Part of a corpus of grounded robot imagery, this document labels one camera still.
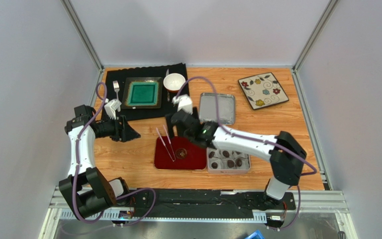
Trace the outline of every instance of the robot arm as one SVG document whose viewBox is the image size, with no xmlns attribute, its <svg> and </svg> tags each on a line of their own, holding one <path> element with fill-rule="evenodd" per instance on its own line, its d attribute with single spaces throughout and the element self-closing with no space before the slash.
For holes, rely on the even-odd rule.
<svg viewBox="0 0 382 239">
<path fill-rule="evenodd" d="M 192 101 L 188 96 L 174 98 L 173 102 L 179 103 L 179 111 L 168 116 L 167 123 L 169 128 L 177 127 L 178 136 L 186 137 L 190 142 L 203 148 L 239 151 L 270 162 L 274 175 L 266 185 L 264 192 L 264 202 L 268 208 L 273 208 L 281 203 L 286 190 L 298 185 L 303 163 L 274 146 L 276 144 L 286 147 L 305 159 L 306 152 L 290 133 L 281 131 L 279 135 L 261 135 L 226 126 L 219 127 L 216 122 L 200 123 L 196 111 L 191 110 Z M 267 140 L 273 144 L 257 142 L 247 139 L 247 137 Z"/>
<path fill-rule="evenodd" d="M 110 101 L 105 107 L 108 119 L 91 122 L 84 130 L 79 141 L 79 148 L 76 149 L 76 140 L 79 132 L 95 114 L 95 110 L 90 106 L 79 106 L 75 108 L 75 118 L 68 121 L 65 132 L 71 142 L 71 165 L 68 177 L 59 182 L 60 192 L 67 204 L 73 209 L 72 192 L 75 191 L 78 210 L 83 218 L 99 213 L 114 206 L 116 197 L 129 193 L 126 182 L 122 178 L 116 178 L 108 182 L 94 162 L 94 141 L 96 138 L 109 136 L 113 141 L 127 142 L 140 135 L 129 126 L 125 116 L 120 118 L 115 116 L 115 110 L 120 104 Z M 73 187 L 73 176 L 76 171 L 76 154 L 79 153 L 79 172 L 77 187 Z M 78 194 L 82 186 L 89 183 L 92 190 L 83 194 Z"/>
</svg>

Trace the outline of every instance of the metal floor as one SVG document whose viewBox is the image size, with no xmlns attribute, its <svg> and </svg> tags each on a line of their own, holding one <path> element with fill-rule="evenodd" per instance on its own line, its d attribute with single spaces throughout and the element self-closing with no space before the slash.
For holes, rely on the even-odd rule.
<svg viewBox="0 0 382 239">
<path fill-rule="evenodd" d="M 294 214 L 289 213 L 286 224 Z M 107 225 L 110 221 L 99 221 L 88 225 L 77 220 L 60 220 L 59 225 L 69 233 L 89 232 Z M 259 229 L 265 239 L 337 239 L 338 225 L 334 213 L 300 214 L 294 226 L 281 231 L 267 230 L 265 225 L 254 223 L 183 223 L 183 222 L 140 222 L 132 227 L 108 228 L 78 238 L 82 239 L 244 239 Z M 55 239 L 75 238 L 57 230 Z"/>
</svg>

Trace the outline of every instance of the green square plate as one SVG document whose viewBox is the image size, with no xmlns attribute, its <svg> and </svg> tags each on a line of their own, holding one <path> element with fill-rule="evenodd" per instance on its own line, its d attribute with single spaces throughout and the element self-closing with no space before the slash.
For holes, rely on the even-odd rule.
<svg viewBox="0 0 382 239">
<path fill-rule="evenodd" d="M 161 77 L 126 78 L 122 109 L 158 109 L 162 106 Z"/>
</svg>

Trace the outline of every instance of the metal frame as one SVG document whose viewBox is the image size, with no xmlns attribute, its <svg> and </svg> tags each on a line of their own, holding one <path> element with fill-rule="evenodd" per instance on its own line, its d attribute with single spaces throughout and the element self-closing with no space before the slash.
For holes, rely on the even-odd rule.
<svg viewBox="0 0 382 239">
<path fill-rule="evenodd" d="M 334 190 L 333 185 L 329 183 L 328 176 L 326 174 L 325 163 L 323 162 L 323 152 L 320 147 L 317 131 L 315 125 L 313 124 L 312 116 L 310 114 L 306 96 L 301 87 L 301 83 L 298 77 L 298 73 L 295 70 L 291 70 L 292 79 L 294 80 L 295 89 L 297 90 L 298 100 L 300 101 L 301 110 L 303 111 L 304 121 L 306 122 L 307 130 L 309 132 L 310 142 L 312 143 L 313 152 L 319 167 L 319 173 L 322 178 L 322 183 L 326 190 Z"/>
<path fill-rule="evenodd" d="M 90 190 L 90 187 L 84 187 L 79 193 Z M 233 190 L 224 191 L 221 194 L 236 194 L 245 192 L 262 192 L 262 190 Z M 301 191 L 301 198 L 298 198 L 298 192 L 293 190 L 296 203 L 300 200 L 300 213 L 333 213 L 337 218 L 340 230 L 344 231 L 348 238 L 357 239 L 351 221 L 350 212 L 342 191 Z M 106 210 L 102 220 L 118 219 L 119 211 L 130 210 L 129 207 L 113 207 Z M 145 218 L 147 222 L 205 222 L 205 223 L 265 223 L 266 216 L 270 213 L 282 213 L 282 210 L 253 210 L 253 219 L 199 219 L 199 218 Z M 40 239 L 52 239 L 57 231 L 59 220 L 74 219 L 73 213 L 64 200 L 59 188 L 56 187 L 50 202 L 47 216 L 39 235 Z"/>
<path fill-rule="evenodd" d="M 70 19 L 72 20 L 72 23 L 75 26 L 76 31 L 79 34 L 79 37 L 81 37 L 81 40 L 84 43 L 84 46 L 87 49 L 88 53 L 90 54 L 90 57 L 93 60 L 95 66 L 100 71 L 103 71 L 103 64 L 100 61 L 100 58 L 98 57 L 96 50 L 94 49 L 93 45 L 91 44 L 91 41 L 87 36 L 87 33 L 85 32 L 85 29 L 82 26 L 81 21 L 79 20 L 78 14 L 76 13 L 76 11 L 72 5 L 72 2 L 70 0 L 60 0 L 60 1 L 63 4 L 63 6 L 65 7 L 67 14 L 69 15 Z"/>
<path fill-rule="evenodd" d="M 317 40 L 319 34 L 325 27 L 326 22 L 328 21 L 329 17 L 331 16 L 332 12 L 335 10 L 335 7 L 337 6 L 337 3 L 340 0 L 330 0 L 328 5 L 325 8 L 325 11 L 323 12 L 322 16 L 320 17 L 319 21 L 316 24 L 316 27 L 312 31 L 312 34 L 310 35 L 306 45 L 304 46 L 302 52 L 297 58 L 297 61 L 294 64 L 293 69 L 299 70 L 302 66 L 304 60 L 306 59 L 306 56 L 309 54 L 309 51 L 311 50 L 313 44 Z"/>
<path fill-rule="evenodd" d="M 91 41 L 89 40 L 79 17 L 71 3 L 70 0 L 60 0 L 63 6 L 66 9 L 69 17 L 72 20 L 76 30 L 78 31 L 84 46 L 89 52 L 92 60 L 95 63 L 95 66 L 100 70 L 97 82 L 100 82 L 104 76 L 104 69 L 109 67 L 135 67 L 132 65 L 103 65 L 93 48 Z M 190 65 L 191 67 L 243 67 L 243 68 L 272 68 L 272 67 L 282 67 L 289 68 L 292 73 L 292 77 L 294 80 L 294 84 L 297 90 L 297 95 L 300 101 L 300 105 L 303 111 L 303 116 L 307 125 L 307 129 L 309 132 L 309 136 L 312 142 L 313 150 L 317 159 L 318 167 L 320 169 L 320 174 L 322 181 L 325 185 L 325 189 L 327 191 L 302 191 L 301 199 L 298 199 L 297 191 L 291 191 L 294 193 L 294 198 L 298 202 L 301 201 L 300 212 L 301 213 L 334 213 L 339 225 L 339 229 L 346 233 L 347 238 L 357 239 L 356 231 L 354 229 L 354 225 L 351 219 L 351 215 L 349 209 L 347 207 L 347 203 L 344 198 L 344 194 L 342 191 L 333 191 L 333 185 L 331 185 L 328 181 L 328 177 L 326 175 L 327 169 L 325 168 L 325 163 L 323 162 L 323 153 L 318 142 L 317 131 L 313 124 L 312 116 L 310 114 L 310 110 L 308 109 L 306 97 L 304 91 L 302 89 L 300 78 L 298 71 L 301 68 L 304 60 L 309 54 L 312 46 L 315 41 L 319 37 L 320 32 L 323 30 L 327 20 L 331 16 L 334 11 L 339 0 L 330 0 L 325 11 L 322 14 L 322 17 L 319 19 L 315 29 L 313 30 L 311 36 L 309 37 L 305 47 L 300 53 L 296 63 L 293 66 L 261 66 L 261 65 Z M 96 95 L 93 94 L 90 99 L 90 105 L 93 105 L 96 101 Z M 254 192 L 261 190 L 234 190 L 234 191 L 225 191 L 224 193 L 243 193 L 243 192 Z M 114 215 L 118 215 L 119 210 L 125 210 L 127 208 L 114 207 L 110 210 L 107 210 L 103 216 L 103 220 L 112 220 Z M 146 218 L 143 221 L 156 221 L 156 222 L 224 222 L 224 223 L 262 223 L 266 220 L 266 214 L 268 213 L 280 213 L 278 210 L 267 210 L 265 212 L 253 210 L 254 218 L 246 219 L 246 220 L 220 220 L 220 219 L 190 219 L 190 218 Z M 58 187 L 56 187 L 53 197 L 50 202 L 49 209 L 47 211 L 47 215 L 45 221 L 43 223 L 41 233 L 39 235 L 40 239 L 52 239 L 56 233 L 57 225 L 60 219 L 69 219 L 73 216 L 70 211 L 68 205 L 66 204 L 63 196 L 61 195 Z"/>
</svg>

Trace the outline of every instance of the floral plate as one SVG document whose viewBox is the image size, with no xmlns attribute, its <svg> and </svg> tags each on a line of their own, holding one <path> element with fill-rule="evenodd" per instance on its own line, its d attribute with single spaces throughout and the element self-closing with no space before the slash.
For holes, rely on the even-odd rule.
<svg viewBox="0 0 382 239">
<path fill-rule="evenodd" d="M 240 79 L 238 84 L 254 110 L 289 100 L 282 86 L 271 72 Z"/>
</svg>

